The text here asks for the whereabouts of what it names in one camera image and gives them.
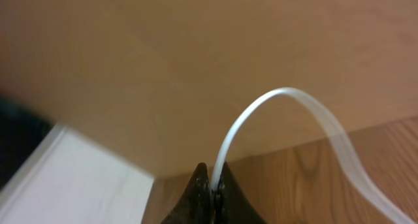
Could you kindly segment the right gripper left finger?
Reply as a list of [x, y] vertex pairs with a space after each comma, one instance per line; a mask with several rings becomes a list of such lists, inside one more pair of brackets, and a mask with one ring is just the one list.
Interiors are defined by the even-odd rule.
[[180, 200], [161, 224], [214, 224], [208, 169], [205, 163], [197, 165]]

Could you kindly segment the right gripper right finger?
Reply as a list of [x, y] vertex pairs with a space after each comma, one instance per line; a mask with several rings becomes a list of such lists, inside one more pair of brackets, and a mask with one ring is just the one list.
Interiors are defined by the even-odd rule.
[[227, 163], [214, 191], [215, 224], [266, 224], [241, 190]]

